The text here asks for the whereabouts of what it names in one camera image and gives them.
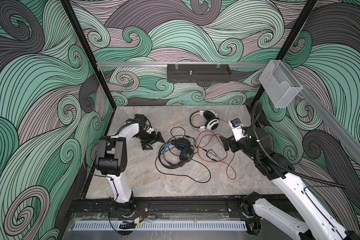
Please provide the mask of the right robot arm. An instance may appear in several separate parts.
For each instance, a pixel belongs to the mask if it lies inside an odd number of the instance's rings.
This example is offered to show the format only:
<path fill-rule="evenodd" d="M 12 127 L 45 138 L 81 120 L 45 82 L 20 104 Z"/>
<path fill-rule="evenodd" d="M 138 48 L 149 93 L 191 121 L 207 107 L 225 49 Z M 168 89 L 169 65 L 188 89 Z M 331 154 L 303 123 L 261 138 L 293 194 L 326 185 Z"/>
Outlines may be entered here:
<path fill-rule="evenodd" d="M 264 218 L 294 240 L 358 240 L 359 235 L 347 230 L 325 209 L 299 173 L 281 155 L 265 149 L 266 133 L 255 126 L 245 127 L 239 119 L 229 123 L 233 135 L 221 137 L 226 151 L 242 151 L 256 168 L 271 180 L 289 199 L 302 220 L 272 205 L 265 197 L 252 192 L 243 198 L 242 210 L 247 218 Z"/>

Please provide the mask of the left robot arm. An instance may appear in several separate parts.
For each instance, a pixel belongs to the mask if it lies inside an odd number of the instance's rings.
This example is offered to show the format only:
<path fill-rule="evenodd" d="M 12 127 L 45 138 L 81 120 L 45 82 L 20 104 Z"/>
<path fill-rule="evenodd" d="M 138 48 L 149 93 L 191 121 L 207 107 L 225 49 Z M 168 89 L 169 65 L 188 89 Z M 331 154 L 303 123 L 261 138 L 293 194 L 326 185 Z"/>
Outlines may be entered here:
<path fill-rule="evenodd" d="M 114 135 L 99 139 L 95 159 L 95 169 L 100 171 L 100 177 L 106 178 L 112 188 L 111 204 L 115 209 L 133 212 L 135 200 L 124 172 L 128 164 L 128 143 L 133 138 L 141 141 L 143 150 L 152 150 L 152 145 L 164 139 L 156 132 L 151 122 L 143 115 L 128 119 Z"/>

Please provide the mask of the white black headphones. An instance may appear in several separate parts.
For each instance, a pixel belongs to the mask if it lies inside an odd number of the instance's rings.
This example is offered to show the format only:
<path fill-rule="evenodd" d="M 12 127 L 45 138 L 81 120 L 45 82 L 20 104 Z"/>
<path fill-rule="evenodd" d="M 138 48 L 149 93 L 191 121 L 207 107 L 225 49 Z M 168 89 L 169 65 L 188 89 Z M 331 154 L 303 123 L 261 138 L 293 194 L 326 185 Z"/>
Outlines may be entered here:
<path fill-rule="evenodd" d="M 203 118 L 206 120 L 204 125 L 201 126 L 196 126 L 193 124 L 193 118 L 196 116 L 203 116 Z M 192 113 L 190 115 L 189 121 L 191 126 L 194 129 L 197 129 L 198 131 L 214 131 L 220 124 L 219 122 L 219 118 L 218 118 L 218 113 L 216 113 L 213 110 L 200 110 L 200 111 L 196 111 L 194 113 Z"/>

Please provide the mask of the black perforated metal tray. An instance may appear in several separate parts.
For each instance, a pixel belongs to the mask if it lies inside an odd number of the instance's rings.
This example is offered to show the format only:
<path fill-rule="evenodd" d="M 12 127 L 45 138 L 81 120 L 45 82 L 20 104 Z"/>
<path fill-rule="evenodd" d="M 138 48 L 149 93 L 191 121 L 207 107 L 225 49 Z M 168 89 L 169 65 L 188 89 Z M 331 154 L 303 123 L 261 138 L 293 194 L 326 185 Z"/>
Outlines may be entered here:
<path fill-rule="evenodd" d="M 167 80 L 170 83 L 228 83 L 231 76 L 229 65 L 167 65 Z"/>

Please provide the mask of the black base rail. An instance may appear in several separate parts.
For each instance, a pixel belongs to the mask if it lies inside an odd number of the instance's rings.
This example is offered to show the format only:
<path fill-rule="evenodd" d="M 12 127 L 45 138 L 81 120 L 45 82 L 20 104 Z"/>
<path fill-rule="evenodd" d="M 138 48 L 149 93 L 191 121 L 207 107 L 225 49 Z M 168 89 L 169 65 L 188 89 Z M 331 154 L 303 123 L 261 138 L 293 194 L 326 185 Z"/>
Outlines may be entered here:
<path fill-rule="evenodd" d="M 239 195 L 201 197 L 134 197 L 126 204 L 111 199 L 77 200 L 71 203 L 71 213 L 110 213 L 112 218 L 159 214 L 222 214 L 228 217 L 248 218 L 249 203 L 266 199 L 281 210 L 292 212 L 295 208 L 284 195 Z"/>

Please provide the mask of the clear plastic wall bin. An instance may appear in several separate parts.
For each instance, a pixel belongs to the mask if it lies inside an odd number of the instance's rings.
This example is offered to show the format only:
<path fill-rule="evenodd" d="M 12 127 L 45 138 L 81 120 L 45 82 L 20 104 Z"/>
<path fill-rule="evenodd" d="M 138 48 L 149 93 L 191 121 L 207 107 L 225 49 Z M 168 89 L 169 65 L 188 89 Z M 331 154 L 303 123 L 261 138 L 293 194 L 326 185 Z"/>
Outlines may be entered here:
<path fill-rule="evenodd" d="M 259 80 L 277 109 L 286 108 L 303 89 L 292 67 L 281 60 L 270 61 Z"/>

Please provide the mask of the aluminium rail back wall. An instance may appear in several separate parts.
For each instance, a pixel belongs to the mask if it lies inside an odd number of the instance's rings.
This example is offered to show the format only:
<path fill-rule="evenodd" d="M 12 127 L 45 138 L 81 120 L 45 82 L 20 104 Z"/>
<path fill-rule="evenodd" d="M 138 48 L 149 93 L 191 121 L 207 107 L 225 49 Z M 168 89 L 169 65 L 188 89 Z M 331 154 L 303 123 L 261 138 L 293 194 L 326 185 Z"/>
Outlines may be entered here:
<path fill-rule="evenodd" d="M 230 68 L 265 68 L 268 62 L 142 62 L 142 61 L 102 61 L 96 62 L 99 68 L 165 68 L 167 65 L 229 65 Z"/>

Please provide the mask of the aluminium rail wall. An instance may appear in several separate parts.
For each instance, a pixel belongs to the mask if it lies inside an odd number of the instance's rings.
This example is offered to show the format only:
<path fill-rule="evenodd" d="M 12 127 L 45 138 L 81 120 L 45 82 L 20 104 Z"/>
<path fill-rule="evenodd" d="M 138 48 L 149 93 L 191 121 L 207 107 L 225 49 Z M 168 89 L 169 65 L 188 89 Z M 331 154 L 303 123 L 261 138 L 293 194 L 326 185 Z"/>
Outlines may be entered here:
<path fill-rule="evenodd" d="M 293 70 L 288 64 L 285 64 L 285 67 L 287 78 L 292 82 L 295 81 L 302 88 L 300 94 L 309 102 L 330 132 L 340 141 L 346 152 L 360 166 L 360 142 L 336 118 L 337 114 L 345 113 L 346 109 L 335 106 L 335 97 L 331 96 L 330 89 L 325 86 L 318 74 L 306 67 L 298 67 L 296 70 Z"/>
<path fill-rule="evenodd" d="M 230 68 L 265 68 L 268 62 L 142 62 L 142 61 L 102 61 L 96 62 L 99 68 L 165 68 L 167 65 L 229 65 Z"/>

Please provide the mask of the aluminium rail right wall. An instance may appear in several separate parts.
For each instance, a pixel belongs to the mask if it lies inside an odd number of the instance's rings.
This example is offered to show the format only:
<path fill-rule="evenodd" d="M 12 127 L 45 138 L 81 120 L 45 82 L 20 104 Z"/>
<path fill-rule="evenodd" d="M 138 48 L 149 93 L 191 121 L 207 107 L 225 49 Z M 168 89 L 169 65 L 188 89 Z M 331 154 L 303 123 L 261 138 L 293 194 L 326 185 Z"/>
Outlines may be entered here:
<path fill-rule="evenodd" d="M 325 86 L 318 74 L 306 67 L 298 67 L 296 70 L 293 70 L 288 64 L 285 64 L 285 67 L 287 78 L 292 82 L 295 81 L 302 88 L 300 94 L 309 102 L 330 132 L 340 141 L 346 152 L 360 166 L 360 142 L 336 118 L 337 114 L 345 113 L 346 109 L 335 106 L 335 97 L 331 96 L 330 89 Z"/>

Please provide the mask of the black frame post right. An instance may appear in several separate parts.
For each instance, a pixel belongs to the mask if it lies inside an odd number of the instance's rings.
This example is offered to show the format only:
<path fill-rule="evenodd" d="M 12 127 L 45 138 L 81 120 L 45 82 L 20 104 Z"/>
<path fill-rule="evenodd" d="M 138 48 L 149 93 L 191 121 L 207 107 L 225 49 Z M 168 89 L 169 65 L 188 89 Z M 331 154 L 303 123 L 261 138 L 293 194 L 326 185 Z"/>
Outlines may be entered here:
<path fill-rule="evenodd" d="M 282 46 L 281 50 L 279 51 L 275 60 L 281 60 L 284 62 L 284 59 L 287 56 L 288 51 L 292 47 L 295 40 L 298 38 L 298 35 L 300 34 L 304 24 L 306 23 L 310 13 L 312 12 L 314 6 L 316 5 L 316 3 L 317 3 L 317 1 L 307 1 L 305 3 L 299 17 L 296 19 L 296 22 L 294 23 L 293 28 L 287 37 L 287 40 L 283 44 L 283 46 Z M 266 92 L 261 85 L 260 89 L 258 90 L 257 94 L 255 95 L 255 97 L 250 105 L 250 110 L 253 110 L 260 105 L 260 99 L 264 93 L 266 93 Z"/>

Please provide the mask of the black frame post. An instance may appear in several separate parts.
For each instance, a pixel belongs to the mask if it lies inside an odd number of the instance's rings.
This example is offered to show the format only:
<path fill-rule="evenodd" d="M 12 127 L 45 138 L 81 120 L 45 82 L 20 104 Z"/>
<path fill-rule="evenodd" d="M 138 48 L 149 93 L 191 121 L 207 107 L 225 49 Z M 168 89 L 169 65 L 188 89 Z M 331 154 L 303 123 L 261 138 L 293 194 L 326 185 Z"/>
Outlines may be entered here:
<path fill-rule="evenodd" d="M 85 37 L 85 34 L 83 32 L 83 29 L 79 23 L 79 20 L 75 14 L 75 11 L 71 5 L 71 2 L 68 1 L 68 0 L 60 0 L 65 12 L 66 12 L 66 15 L 73 27 L 73 30 L 75 31 L 77 37 L 78 37 L 78 40 L 80 42 L 80 44 L 82 45 L 82 47 L 84 48 L 84 52 L 89 60 L 89 63 L 92 67 L 92 69 L 94 70 L 94 73 L 111 105 L 111 108 L 113 109 L 113 111 L 115 111 L 117 109 L 117 106 L 115 104 L 115 101 L 113 99 L 113 96 L 108 88 L 108 85 L 107 85 L 107 82 L 105 80 L 105 77 L 103 75 L 103 73 L 98 69 L 98 66 L 97 66 L 97 61 L 95 59 L 95 56 L 90 48 L 90 45 Z"/>
<path fill-rule="evenodd" d="M 316 3 L 317 3 L 317 1 L 307 1 L 305 3 L 299 17 L 296 19 L 296 22 L 294 23 L 293 28 L 287 37 L 287 40 L 283 44 L 283 46 L 282 46 L 281 50 L 279 51 L 275 60 L 281 60 L 284 62 L 284 59 L 287 56 L 288 51 L 292 47 L 295 40 L 298 38 L 298 35 L 300 34 L 304 24 L 306 23 L 310 13 L 312 12 L 314 6 L 316 5 Z M 257 94 L 255 95 L 255 97 L 250 105 L 250 110 L 253 110 L 260 105 L 260 99 L 264 93 L 266 93 L 266 92 L 261 85 L 260 89 L 258 90 Z"/>

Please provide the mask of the black frame post left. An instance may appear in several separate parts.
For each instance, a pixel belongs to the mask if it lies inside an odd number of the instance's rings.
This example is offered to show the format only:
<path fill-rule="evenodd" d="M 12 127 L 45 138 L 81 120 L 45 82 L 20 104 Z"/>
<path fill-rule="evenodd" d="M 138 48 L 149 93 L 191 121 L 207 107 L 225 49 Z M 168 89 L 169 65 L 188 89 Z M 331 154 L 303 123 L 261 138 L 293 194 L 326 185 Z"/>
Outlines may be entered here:
<path fill-rule="evenodd" d="M 117 109 L 117 106 L 115 104 L 115 101 L 113 99 L 113 96 L 108 88 L 108 85 L 107 85 L 107 82 L 105 80 L 105 77 L 103 75 L 103 73 L 98 69 L 98 66 L 97 66 L 97 61 L 95 59 L 95 56 L 90 48 L 90 45 L 85 37 L 85 34 L 83 32 L 83 29 L 79 23 L 79 20 L 75 14 L 75 11 L 71 5 L 71 2 L 68 1 L 68 0 L 60 0 L 65 12 L 66 12 L 66 15 L 73 27 L 73 30 L 75 31 L 77 37 L 78 37 L 78 40 L 80 42 L 80 44 L 82 45 L 82 47 L 84 48 L 84 52 L 89 60 L 89 63 L 92 67 L 92 69 L 94 70 L 94 73 L 111 105 L 111 108 L 113 109 L 113 111 L 115 111 Z"/>

